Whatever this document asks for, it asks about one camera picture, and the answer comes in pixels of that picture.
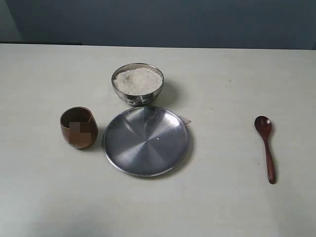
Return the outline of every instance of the bowl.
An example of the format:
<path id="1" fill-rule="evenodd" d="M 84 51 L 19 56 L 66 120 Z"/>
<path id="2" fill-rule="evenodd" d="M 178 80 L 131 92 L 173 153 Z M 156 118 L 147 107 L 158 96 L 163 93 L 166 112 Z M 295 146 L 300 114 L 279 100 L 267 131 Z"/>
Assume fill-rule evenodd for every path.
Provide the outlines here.
<path id="1" fill-rule="evenodd" d="M 147 69 L 150 69 L 153 72 L 157 73 L 158 75 L 160 75 L 162 77 L 161 86 L 157 90 L 155 90 L 149 94 L 144 94 L 144 95 L 128 95 L 128 94 L 123 93 L 122 91 L 119 91 L 114 85 L 114 80 L 116 80 L 117 75 L 119 73 L 122 73 L 122 72 L 125 72 L 128 70 L 134 70 L 137 68 L 147 68 Z M 118 97 L 122 101 L 128 103 L 129 105 L 141 106 L 141 105 L 149 104 L 150 102 L 154 101 L 158 97 L 158 95 L 160 94 L 160 92 L 162 90 L 164 78 L 163 78 L 162 72 L 153 65 L 146 64 L 146 63 L 131 63 L 131 64 L 124 65 L 124 66 L 120 67 L 119 69 L 117 69 L 113 73 L 111 81 L 112 81 L 112 85 L 113 85 L 113 89 L 114 89 L 115 93 L 118 95 Z"/>

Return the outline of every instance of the wooden spoon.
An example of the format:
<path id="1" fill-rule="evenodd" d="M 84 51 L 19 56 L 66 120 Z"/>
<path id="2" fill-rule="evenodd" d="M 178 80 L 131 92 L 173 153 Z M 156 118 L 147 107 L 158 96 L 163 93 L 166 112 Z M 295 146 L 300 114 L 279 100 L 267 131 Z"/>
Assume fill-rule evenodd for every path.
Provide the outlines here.
<path id="1" fill-rule="evenodd" d="M 259 116 L 255 120 L 255 127 L 260 134 L 266 148 L 266 159 L 267 159 L 267 169 L 268 169 L 268 180 L 270 184 L 276 183 L 276 173 L 273 165 L 272 156 L 269 149 L 268 137 L 272 130 L 271 121 L 265 116 Z"/>

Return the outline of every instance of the brown cup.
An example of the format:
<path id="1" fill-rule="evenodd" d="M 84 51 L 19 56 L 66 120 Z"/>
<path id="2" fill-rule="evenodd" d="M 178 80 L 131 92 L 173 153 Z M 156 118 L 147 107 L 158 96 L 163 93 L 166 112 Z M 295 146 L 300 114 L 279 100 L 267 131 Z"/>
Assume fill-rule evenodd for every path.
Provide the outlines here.
<path id="1" fill-rule="evenodd" d="M 60 126 L 66 142 L 78 149 L 91 146 L 98 136 L 94 117 L 85 107 L 66 110 L 60 117 Z"/>

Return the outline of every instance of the spoon handle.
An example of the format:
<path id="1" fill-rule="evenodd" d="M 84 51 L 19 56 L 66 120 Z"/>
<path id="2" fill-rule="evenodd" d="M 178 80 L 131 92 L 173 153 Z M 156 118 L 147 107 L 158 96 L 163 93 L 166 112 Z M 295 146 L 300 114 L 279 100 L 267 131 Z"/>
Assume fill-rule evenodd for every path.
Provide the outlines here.
<path id="1" fill-rule="evenodd" d="M 276 183 L 276 173 L 275 173 L 275 167 L 273 165 L 273 160 L 272 160 L 272 156 L 271 156 L 270 149 L 269 149 L 268 139 L 267 138 L 263 139 L 263 141 L 265 143 L 265 148 L 266 148 L 268 180 L 269 180 L 270 184 L 275 184 Z"/>

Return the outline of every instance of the plate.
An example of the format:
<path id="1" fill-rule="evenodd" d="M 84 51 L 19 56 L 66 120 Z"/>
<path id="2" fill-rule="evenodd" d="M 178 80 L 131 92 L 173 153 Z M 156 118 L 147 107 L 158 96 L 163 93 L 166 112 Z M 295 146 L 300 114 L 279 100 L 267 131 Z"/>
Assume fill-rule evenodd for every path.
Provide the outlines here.
<path id="1" fill-rule="evenodd" d="M 138 177 L 170 171 L 185 156 L 189 133 L 174 113 L 159 107 L 140 107 L 116 116 L 106 128 L 103 148 L 119 170 Z"/>

